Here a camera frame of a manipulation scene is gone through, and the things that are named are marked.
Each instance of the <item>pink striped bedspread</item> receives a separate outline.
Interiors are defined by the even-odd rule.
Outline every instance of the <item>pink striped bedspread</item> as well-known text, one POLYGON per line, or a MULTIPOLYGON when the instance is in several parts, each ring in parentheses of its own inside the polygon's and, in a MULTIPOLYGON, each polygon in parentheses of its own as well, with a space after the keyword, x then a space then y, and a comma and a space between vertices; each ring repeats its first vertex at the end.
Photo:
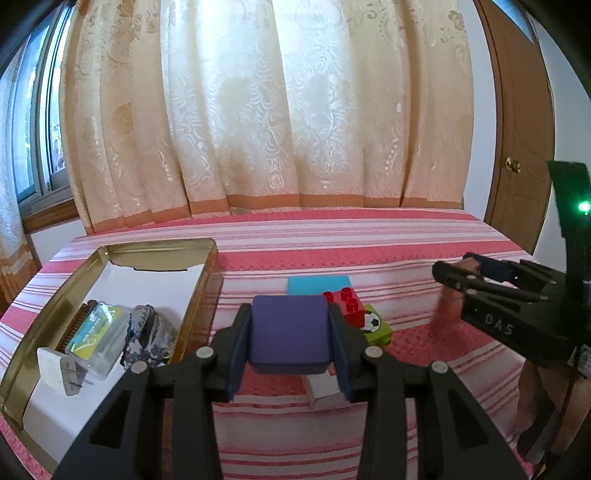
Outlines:
MULTIPOLYGON (((514 447, 523 359, 499 342, 459 323, 433 336, 428 324, 440 286, 436 260, 467 251, 494 258, 531 258, 490 226, 458 210, 351 209, 259 213, 117 231, 75 239, 31 280, 0 323, 0 375, 23 334, 68 276, 99 246, 149 239, 211 237, 217 242, 225 282, 213 333, 230 325, 256 294, 281 294, 287 277, 348 275, 364 303, 394 330, 390 353, 427 365, 450 364, 514 447)), ((356 476, 365 406, 310 411, 299 377, 262 377, 247 368, 230 404, 215 405, 225 478, 345 480, 356 476)), ((51 476, 10 432, 0 430, 37 480, 51 476)), ((408 418, 409 478, 417 458, 417 431, 408 418)))

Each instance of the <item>gold metal tin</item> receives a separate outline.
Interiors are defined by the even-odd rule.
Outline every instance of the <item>gold metal tin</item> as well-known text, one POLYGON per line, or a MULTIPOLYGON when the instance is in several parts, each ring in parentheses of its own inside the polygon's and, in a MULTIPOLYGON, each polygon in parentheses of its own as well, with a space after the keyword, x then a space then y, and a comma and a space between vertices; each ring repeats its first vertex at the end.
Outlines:
POLYGON ((21 343, 0 382, 0 413, 36 460, 50 473, 56 461, 23 429, 22 418, 39 380, 37 348, 55 348, 108 262, 136 270, 186 270, 204 264, 185 312, 170 363, 207 343, 222 289, 213 239, 173 239, 98 248, 51 297, 21 343))

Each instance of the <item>soccer ball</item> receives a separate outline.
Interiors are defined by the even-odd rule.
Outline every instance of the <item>soccer ball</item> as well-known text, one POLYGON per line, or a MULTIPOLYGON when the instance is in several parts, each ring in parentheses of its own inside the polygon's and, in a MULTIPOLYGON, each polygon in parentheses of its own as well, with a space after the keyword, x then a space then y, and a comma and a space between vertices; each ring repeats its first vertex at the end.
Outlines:
POLYGON ((365 311, 365 326, 361 329, 364 333, 374 333, 379 330, 379 317, 374 312, 365 311))

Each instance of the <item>screw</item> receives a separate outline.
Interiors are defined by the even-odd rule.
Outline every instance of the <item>screw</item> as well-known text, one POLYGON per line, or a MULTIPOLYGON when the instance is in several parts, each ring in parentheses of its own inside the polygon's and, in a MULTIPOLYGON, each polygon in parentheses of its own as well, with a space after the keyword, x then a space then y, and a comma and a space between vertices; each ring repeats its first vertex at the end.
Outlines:
POLYGON ((199 358, 210 358, 212 357, 214 354, 213 348, 211 348, 210 346, 202 346, 200 348, 197 349, 197 351, 195 352, 195 355, 197 355, 199 358))
POLYGON ((139 361, 131 365, 131 371, 136 375, 144 373, 147 369, 148 364, 146 362, 139 361))
POLYGON ((375 345, 371 345, 365 349, 365 355, 370 358, 380 358, 384 354, 384 351, 375 345))
POLYGON ((447 371, 449 370, 449 367, 447 366, 447 363, 442 362, 441 360, 435 360, 432 364, 431 364, 431 369, 436 373, 436 374, 446 374, 447 371))

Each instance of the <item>window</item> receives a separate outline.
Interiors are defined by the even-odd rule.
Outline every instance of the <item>window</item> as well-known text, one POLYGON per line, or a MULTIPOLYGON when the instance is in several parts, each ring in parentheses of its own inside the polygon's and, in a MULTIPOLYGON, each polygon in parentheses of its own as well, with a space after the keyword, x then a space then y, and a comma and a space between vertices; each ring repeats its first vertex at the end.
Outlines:
POLYGON ((531 28, 527 14, 519 7, 514 0, 493 0, 497 6, 513 20, 515 25, 525 34, 530 42, 534 43, 534 32, 531 28))
POLYGON ((8 111, 0 112, 7 116, 0 135, 12 159, 23 217, 72 197, 59 114, 61 62, 72 10, 64 4, 39 25, 2 76, 8 111))

